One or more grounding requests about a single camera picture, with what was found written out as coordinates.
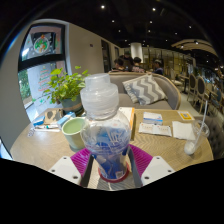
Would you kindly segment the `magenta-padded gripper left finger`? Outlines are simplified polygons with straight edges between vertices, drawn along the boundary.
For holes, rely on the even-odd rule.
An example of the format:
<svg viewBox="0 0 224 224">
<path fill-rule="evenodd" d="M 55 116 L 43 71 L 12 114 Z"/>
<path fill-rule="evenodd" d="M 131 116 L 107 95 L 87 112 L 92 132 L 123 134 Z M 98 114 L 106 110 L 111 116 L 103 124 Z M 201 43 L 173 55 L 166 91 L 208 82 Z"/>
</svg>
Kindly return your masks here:
<svg viewBox="0 0 224 224">
<path fill-rule="evenodd" d="M 90 180 L 94 157 L 86 148 L 73 156 L 62 156 L 49 172 L 76 185 L 87 187 Z"/>
</svg>

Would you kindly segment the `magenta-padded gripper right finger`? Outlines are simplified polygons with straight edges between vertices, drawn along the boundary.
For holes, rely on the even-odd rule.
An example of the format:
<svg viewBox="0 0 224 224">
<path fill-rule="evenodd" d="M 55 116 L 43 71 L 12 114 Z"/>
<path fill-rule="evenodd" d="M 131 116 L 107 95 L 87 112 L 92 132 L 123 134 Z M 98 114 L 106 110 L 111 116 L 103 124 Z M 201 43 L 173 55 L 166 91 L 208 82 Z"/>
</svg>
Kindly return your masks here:
<svg viewBox="0 0 224 224">
<path fill-rule="evenodd" d="M 137 146 L 129 145 L 128 156 L 136 187 L 145 186 L 175 172 L 161 156 L 151 156 Z"/>
</svg>

